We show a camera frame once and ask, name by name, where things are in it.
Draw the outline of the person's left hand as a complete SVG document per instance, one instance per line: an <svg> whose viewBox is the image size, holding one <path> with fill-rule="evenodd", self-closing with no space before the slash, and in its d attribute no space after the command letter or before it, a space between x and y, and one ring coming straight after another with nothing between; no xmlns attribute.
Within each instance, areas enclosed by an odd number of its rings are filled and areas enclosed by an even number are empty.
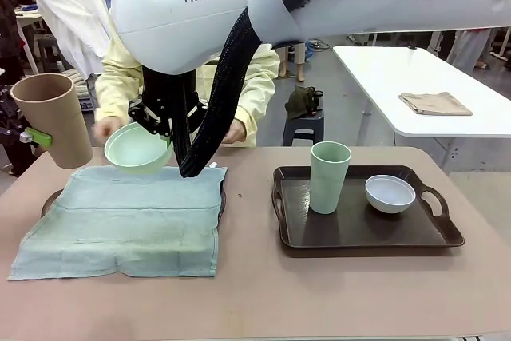
<svg viewBox="0 0 511 341"><path fill-rule="evenodd" d="M222 140L223 145L233 145L235 143L244 142L246 140L246 129L242 121L233 119L229 130Z"/></svg>

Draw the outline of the person's right hand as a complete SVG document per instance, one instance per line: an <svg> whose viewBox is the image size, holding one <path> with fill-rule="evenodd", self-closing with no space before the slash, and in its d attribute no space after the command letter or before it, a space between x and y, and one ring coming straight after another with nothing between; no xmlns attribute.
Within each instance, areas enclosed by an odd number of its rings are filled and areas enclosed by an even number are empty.
<svg viewBox="0 0 511 341"><path fill-rule="evenodd" d="M104 117L94 125L94 134L99 141L106 141L109 136L123 126L119 117Z"/></svg>

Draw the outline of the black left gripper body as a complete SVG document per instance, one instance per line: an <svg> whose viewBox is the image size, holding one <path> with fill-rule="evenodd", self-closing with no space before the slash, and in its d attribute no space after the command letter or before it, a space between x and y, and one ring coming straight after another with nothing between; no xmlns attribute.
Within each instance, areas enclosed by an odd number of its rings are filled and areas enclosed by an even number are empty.
<svg viewBox="0 0 511 341"><path fill-rule="evenodd" d="M19 138L25 130L22 115L11 97L11 85L1 86L1 138Z"/></svg>

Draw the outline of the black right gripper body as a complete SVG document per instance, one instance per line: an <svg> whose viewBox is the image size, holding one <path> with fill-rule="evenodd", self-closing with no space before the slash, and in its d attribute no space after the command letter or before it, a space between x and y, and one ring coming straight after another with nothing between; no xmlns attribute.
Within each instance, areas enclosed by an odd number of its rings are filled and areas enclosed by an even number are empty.
<svg viewBox="0 0 511 341"><path fill-rule="evenodd" d="M196 131L207 106L196 91L196 71L168 75L142 67L141 95L129 102L129 117L151 134L172 138L174 117L185 111L189 132Z"/></svg>

